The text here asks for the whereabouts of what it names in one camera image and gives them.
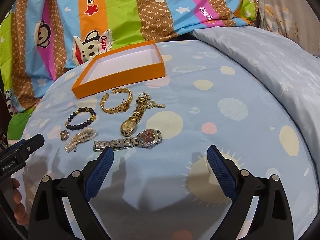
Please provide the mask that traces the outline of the person's left hand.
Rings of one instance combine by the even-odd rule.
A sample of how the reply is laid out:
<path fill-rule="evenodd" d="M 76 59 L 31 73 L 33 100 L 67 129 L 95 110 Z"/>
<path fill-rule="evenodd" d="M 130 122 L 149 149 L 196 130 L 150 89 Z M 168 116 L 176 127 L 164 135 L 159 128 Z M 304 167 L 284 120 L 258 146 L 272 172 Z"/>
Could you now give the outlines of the person's left hand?
<path fill-rule="evenodd" d="M 22 203 L 22 195 L 18 188 L 20 183 L 15 178 L 6 178 L 1 183 L 1 190 L 3 191 L 5 200 L 9 203 L 13 211 L 16 222 L 20 226 L 26 226 L 29 223 L 29 216 L 26 213 L 25 207 Z"/>

